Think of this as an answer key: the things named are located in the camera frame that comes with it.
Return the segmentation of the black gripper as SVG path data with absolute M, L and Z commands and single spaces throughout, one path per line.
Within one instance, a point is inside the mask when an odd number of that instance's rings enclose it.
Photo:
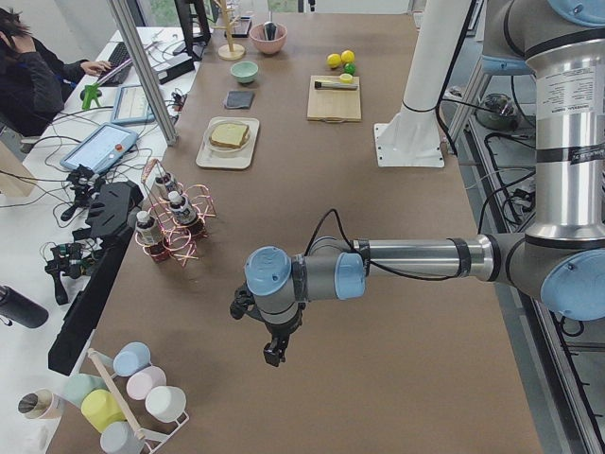
M 271 335 L 271 341 L 263 349 L 265 362 L 273 367 L 285 362 L 289 337 L 302 325 L 303 304 L 296 302 L 288 291 L 258 296 L 243 284 L 234 292 L 230 313 L 236 320 L 249 316 L 262 322 Z

